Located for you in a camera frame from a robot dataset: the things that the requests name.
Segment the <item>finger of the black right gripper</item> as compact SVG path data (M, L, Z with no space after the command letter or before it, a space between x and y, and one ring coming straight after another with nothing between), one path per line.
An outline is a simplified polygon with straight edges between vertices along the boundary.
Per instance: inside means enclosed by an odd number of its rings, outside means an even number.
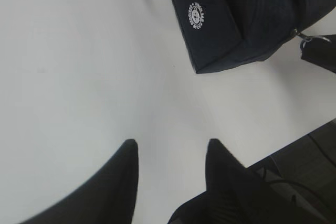
M302 60L335 73L335 35L312 36L300 49Z

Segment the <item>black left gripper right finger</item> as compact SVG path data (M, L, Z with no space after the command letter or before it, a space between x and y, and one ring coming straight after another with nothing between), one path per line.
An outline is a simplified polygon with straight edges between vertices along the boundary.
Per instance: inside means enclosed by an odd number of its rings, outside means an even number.
M284 197L273 185L301 187L324 204L313 190L286 179L266 181L215 138L207 147L205 180L206 191L178 207L169 223L330 223L299 206L295 194Z

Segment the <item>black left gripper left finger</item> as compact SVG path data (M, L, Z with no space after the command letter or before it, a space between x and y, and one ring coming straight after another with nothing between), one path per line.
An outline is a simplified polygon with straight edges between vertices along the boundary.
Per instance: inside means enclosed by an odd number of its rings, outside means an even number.
M83 185L26 223L131 223L139 182L138 145L126 140Z

